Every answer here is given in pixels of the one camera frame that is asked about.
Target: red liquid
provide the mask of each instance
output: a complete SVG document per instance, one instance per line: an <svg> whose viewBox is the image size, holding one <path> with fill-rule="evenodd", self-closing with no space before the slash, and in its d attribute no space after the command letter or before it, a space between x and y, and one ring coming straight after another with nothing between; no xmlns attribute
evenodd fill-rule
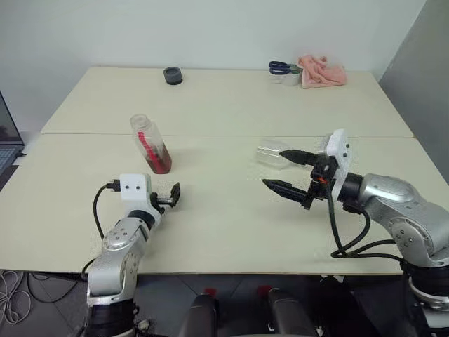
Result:
<svg viewBox="0 0 449 337"><path fill-rule="evenodd" d="M153 151L153 153L156 156L156 162L154 162L151 157L147 159L147 163L149 167L152 168L153 172L157 174L166 174L170 172L171 157L167 151L166 146L163 146L162 153L157 151Z"/></svg>

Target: bottle cap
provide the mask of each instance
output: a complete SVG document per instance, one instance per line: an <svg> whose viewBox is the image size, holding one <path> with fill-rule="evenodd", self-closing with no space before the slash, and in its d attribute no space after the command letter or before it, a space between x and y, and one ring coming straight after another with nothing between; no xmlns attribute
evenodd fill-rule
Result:
<svg viewBox="0 0 449 337"><path fill-rule="evenodd" d="M135 129L143 129L151 125L151 121L144 114L135 114L134 116L131 117L129 122L131 123L131 126Z"/></svg>
<svg viewBox="0 0 449 337"><path fill-rule="evenodd" d="M163 75L166 78L167 84L175 86L182 82L181 69L178 67L168 67L163 70Z"/></svg>

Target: black cable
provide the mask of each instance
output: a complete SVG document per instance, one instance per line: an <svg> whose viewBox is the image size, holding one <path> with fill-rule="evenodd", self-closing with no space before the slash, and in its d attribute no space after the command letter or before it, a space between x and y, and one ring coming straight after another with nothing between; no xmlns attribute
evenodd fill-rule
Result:
<svg viewBox="0 0 449 337"><path fill-rule="evenodd" d="M33 279L37 279L38 281L46 281L47 279L49 279L49 276L45 276L42 279L39 279L35 274L33 274L32 272L30 273L31 276L33 276Z"/></svg>
<svg viewBox="0 0 449 337"><path fill-rule="evenodd" d="M50 303L56 303L60 300L62 300L64 297L66 297L67 295L69 295L70 291L73 290L73 288L78 284L77 281L75 281L73 283L73 285L70 286L69 290L67 290L67 292L64 293L64 295L60 296L59 298L56 298L55 300L43 300L42 298L39 298L36 296L36 294L33 292L32 287L31 287L31 283L30 283L30 275L31 273L27 273L27 286L28 286L28 292L31 295L32 298L34 298L35 300L37 300L40 303L44 303L44 304L50 304Z"/></svg>
<svg viewBox="0 0 449 337"><path fill-rule="evenodd" d="M89 265L91 265L92 262L93 262L94 260L95 260L95 259L93 258L92 260L90 260L89 262L87 262L86 265L83 267L83 270L81 271L81 279L82 279L83 281L87 281L86 271L87 271L87 268L89 267Z"/></svg>
<svg viewBox="0 0 449 337"><path fill-rule="evenodd" d="M98 233L100 234L101 239L103 239L103 237L105 237L105 235L103 234L103 230L101 229L101 226L100 226L100 221L98 220L97 203L98 203L98 198L100 198L101 192L103 192L103 190L105 190L106 188L107 188L106 185L103 185L102 187L100 187L97 194L95 195L95 198L93 198L93 218L95 219L95 224L97 225L97 230L98 230Z"/></svg>
<svg viewBox="0 0 449 337"><path fill-rule="evenodd" d="M379 240L376 242L371 242L369 244L366 244L365 246L362 246L358 249L354 249L353 251L346 251L347 249L355 246L358 244L368 233L371 225L371 219L369 214L361 209L360 212L365 217L365 227L363 228L362 232L352 241L350 241L348 244L342 245L342 242L340 240L340 235L338 234L338 228L337 228L337 221L335 220L335 209L334 209L334 201L332 198L332 192L330 190L330 184L328 183L326 185L326 197L328 199L328 210L329 210L329 219L330 219L330 227L332 229L332 233L334 236L335 244L337 244L337 250L332 252L330 256L333 258L392 258L393 260L397 260L399 262L402 262L403 259L399 258L398 256L392 255L392 254L386 254L386 253L364 253L360 254L362 251L366 251L367 249L373 248L375 246L380 246L382 244L395 244L396 242L394 240Z"/></svg>

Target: white wall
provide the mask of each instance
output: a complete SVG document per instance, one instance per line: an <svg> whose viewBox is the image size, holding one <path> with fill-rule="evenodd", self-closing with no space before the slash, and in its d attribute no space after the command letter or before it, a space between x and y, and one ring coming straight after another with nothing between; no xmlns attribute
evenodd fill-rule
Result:
<svg viewBox="0 0 449 337"><path fill-rule="evenodd" d="M325 54L379 79L425 0L0 0L0 90L40 129L87 67L262 69Z"/></svg>

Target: pink towel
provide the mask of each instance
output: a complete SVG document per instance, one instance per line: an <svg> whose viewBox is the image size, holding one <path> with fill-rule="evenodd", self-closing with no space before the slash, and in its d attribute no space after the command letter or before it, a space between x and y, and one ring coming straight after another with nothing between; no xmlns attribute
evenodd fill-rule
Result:
<svg viewBox="0 0 449 337"><path fill-rule="evenodd" d="M302 70L302 87L318 88L320 86L342 86L346 84L346 74L341 65L328 67L326 58L306 55L298 59Z"/></svg>

